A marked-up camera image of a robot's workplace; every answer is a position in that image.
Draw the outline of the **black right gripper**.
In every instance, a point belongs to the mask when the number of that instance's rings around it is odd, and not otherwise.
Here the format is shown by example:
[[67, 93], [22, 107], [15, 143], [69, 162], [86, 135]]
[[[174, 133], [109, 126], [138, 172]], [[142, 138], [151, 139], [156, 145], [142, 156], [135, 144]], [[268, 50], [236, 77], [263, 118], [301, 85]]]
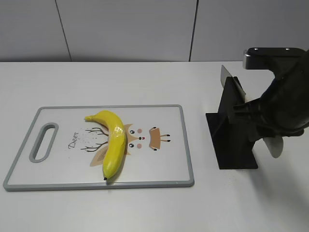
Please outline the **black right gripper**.
[[300, 136], [309, 126], [309, 52], [300, 48], [253, 47], [244, 68], [274, 74], [260, 98], [233, 106], [233, 122], [248, 125], [251, 142]]

